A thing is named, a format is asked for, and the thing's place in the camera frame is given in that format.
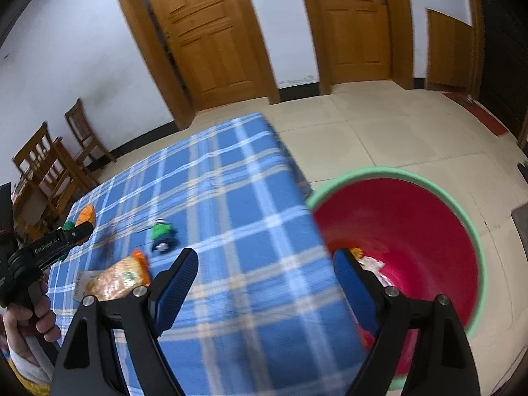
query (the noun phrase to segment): bucket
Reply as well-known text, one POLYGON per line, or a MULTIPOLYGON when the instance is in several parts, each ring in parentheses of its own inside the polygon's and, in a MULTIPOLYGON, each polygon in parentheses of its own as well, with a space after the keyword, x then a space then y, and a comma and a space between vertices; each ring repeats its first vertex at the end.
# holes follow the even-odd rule
MULTIPOLYGON (((444 293, 470 337, 484 306, 486 264, 479 234, 449 194, 417 174, 373 167, 334 179, 307 205, 331 255, 361 249, 382 267, 380 281, 407 297, 432 301, 444 293)), ((373 337, 362 334, 370 349, 373 337)), ((407 334, 392 390, 405 383, 417 335, 407 334)))

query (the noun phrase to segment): metal screw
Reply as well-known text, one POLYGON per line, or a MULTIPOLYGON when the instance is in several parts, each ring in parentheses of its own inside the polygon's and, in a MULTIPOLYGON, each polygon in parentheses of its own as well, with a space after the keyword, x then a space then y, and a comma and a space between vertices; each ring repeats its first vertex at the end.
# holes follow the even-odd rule
POLYGON ((137 298, 140 298, 141 296, 143 296, 145 293, 147 292, 147 288, 144 286, 144 285, 140 285, 139 287, 136 287, 132 293, 134 294, 134 296, 136 296, 137 298))
POLYGON ((438 295, 437 300, 442 305, 449 305, 449 298, 446 295, 438 295))
POLYGON ((385 287, 385 293, 391 298, 394 298, 400 294, 400 291, 393 285, 388 285, 387 287, 385 287))
POLYGON ((86 297, 82 300, 82 304, 83 304, 85 307, 89 307, 89 306, 92 305, 95 301, 96 301, 96 299, 95 299, 92 295, 88 295, 88 296, 86 296, 86 297))

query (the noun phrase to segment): red mat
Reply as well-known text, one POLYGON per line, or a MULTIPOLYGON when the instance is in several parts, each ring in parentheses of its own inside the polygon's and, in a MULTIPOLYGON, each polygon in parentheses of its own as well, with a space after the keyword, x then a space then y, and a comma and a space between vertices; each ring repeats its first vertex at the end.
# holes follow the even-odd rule
POLYGON ((502 126, 502 124, 491 114, 484 110, 480 105, 471 104, 470 102, 466 101, 463 95, 453 94, 451 92, 444 92, 444 95, 468 110, 469 113, 479 119, 482 124, 484 124, 484 126, 497 137, 500 137, 501 135, 508 132, 508 129, 504 128, 504 126, 502 126))

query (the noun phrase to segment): human hand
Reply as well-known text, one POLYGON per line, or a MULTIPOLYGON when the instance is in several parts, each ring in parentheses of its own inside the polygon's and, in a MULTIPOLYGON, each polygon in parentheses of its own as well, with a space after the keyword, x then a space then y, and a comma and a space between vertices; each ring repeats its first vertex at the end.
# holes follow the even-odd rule
POLYGON ((35 315, 39 318, 39 321, 37 321, 35 325, 20 326, 19 322, 29 321, 33 316, 33 312, 30 309, 15 303, 11 303, 7 306, 3 317, 5 334, 10 349, 36 366, 40 365, 30 348, 27 346, 25 337, 33 336, 37 332, 43 334, 44 339, 48 342, 55 342, 61 337, 61 330, 55 324, 57 316, 50 309, 51 301, 46 295, 44 295, 44 293, 48 292, 48 285, 41 281, 40 287, 43 295, 35 305, 35 315))

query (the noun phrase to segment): white paper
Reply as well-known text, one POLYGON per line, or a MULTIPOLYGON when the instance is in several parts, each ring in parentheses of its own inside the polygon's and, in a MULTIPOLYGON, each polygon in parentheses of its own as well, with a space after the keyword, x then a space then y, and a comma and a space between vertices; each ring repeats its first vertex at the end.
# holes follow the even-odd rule
POLYGON ((102 271, 79 271, 75 279, 75 291, 73 292, 73 300, 81 302, 84 298, 86 285, 92 277, 98 276, 102 271))

